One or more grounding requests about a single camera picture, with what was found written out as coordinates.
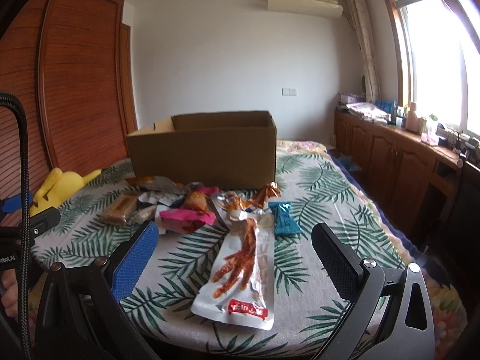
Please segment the person's hand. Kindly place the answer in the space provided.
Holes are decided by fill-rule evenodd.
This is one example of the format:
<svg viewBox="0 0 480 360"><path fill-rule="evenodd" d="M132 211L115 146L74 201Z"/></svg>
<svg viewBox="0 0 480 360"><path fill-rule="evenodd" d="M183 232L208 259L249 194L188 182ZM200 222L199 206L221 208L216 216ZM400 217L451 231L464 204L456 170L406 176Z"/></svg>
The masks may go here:
<svg viewBox="0 0 480 360"><path fill-rule="evenodd" d="M18 315L18 283L14 269L1 273L1 285L5 289L1 296L1 303L5 308L6 315L16 319Z"/></svg>

